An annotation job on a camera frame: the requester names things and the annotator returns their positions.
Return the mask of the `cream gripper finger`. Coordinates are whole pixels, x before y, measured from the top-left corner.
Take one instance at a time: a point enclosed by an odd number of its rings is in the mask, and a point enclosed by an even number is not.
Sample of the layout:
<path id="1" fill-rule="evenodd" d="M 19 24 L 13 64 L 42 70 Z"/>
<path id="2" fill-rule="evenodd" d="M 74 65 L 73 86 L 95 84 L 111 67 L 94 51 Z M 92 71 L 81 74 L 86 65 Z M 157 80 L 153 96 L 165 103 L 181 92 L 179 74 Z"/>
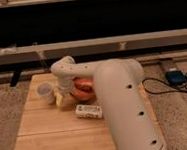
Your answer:
<path id="1" fill-rule="evenodd" d="M 59 89 L 54 90 L 54 92 L 55 92 L 56 106 L 60 107 L 62 105 L 63 96 L 61 94 L 61 91 L 59 91 Z"/>

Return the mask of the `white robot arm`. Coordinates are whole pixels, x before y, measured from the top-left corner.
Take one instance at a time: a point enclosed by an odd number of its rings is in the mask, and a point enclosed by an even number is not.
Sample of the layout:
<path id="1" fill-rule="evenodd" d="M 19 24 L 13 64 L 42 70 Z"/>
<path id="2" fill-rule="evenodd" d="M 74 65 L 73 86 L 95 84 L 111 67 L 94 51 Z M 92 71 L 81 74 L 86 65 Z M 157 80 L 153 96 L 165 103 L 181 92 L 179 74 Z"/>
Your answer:
<path id="1" fill-rule="evenodd" d="M 71 92 L 75 77 L 92 78 L 116 150 L 167 150 L 142 101 L 138 86 L 144 71 L 135 59 L 76 63 L 64 56 L 52 64 L 51 73 L 63 94 Z"/>

